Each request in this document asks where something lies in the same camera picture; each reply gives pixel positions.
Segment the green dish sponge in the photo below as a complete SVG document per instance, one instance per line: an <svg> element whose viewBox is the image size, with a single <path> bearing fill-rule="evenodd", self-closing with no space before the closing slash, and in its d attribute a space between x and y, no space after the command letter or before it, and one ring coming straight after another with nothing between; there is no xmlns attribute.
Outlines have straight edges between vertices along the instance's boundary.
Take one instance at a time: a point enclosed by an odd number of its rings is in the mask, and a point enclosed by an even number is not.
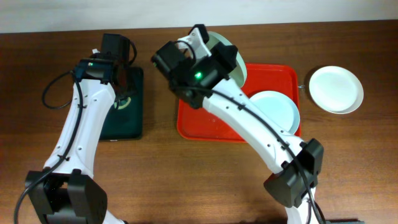
<svg viewBox="0 0 398 224"><path fill-rule="evenodd" d="M125 109L126 107L129 106L130 102L131 102L131 98L130 97L127 97L125 99L119 100L119 101L114 103L114 109L123 110L123 109Z"/></svg>

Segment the mint green plate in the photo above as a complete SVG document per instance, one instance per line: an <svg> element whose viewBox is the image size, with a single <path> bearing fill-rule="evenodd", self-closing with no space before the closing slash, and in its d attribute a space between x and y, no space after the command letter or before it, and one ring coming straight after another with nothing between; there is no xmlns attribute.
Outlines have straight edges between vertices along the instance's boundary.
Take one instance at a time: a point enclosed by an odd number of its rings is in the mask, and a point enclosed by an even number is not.
<svg viewBox="0 0 398 224"><path fill-rule="evenodd" d="M233 45L228 39L223 37L221 34L209 31L209 41L206 43L206 46L209 50L211 50L218 42L223 43L225 46ZM231 78L234 79L238 87L242 88L247 79L247 69L246 64L239 52L236 55L236 68L229 74Z"/></svg>

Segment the white plate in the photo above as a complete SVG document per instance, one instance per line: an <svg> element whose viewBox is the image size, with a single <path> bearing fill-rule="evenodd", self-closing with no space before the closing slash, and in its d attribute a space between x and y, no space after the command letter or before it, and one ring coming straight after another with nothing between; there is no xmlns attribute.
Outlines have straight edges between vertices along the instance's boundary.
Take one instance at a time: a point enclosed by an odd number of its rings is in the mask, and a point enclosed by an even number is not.
<svg viewBox="0 0 398 224"><path fill-rule="evenodd" d="M364 100L364 89L357 76L338 66L316 70L309 80L308 89L317 106L334 114L351 113Z"/></svg>
<svg viewBox="0 0 398 224"><path fill-rule="evenodd" d="M290 134L300 126L298 106L286 95L277 91L261 91L250 100L273 122Z"/></svg>

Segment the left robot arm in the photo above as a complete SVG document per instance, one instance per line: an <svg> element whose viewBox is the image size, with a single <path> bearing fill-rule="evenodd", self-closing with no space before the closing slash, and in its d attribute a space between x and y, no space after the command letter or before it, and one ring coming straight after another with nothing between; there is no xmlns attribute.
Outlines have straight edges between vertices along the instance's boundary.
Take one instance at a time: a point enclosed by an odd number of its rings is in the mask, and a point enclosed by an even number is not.
<svg viewBox="0 0 398 224"><path fill-rule="evenodd" d="M101 48L73 70L73 96L60 138L41 171L30 171L14 221L29 197L41 223L122 223L108 210L106 192L94 181L94 161L106 117L142 101L143 70L127 37L104 34Z"/></svg>

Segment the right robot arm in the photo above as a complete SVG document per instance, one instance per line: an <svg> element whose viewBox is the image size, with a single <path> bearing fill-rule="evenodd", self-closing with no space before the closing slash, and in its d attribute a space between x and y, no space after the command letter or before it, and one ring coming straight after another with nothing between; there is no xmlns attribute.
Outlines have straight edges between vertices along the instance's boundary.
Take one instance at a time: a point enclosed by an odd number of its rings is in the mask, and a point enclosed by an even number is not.
<svg viewBox="0 0 398 224"><path fill-rule="evenodd" d="M290 134L249 100L232 76L234 70L245 70L238 56L237 46L212 39L205 25L196 24L151 61L178 98L218 117L260 155L272 172L264 188L285 207L288 223L325 223L314 199L323 146Z"/></svg>

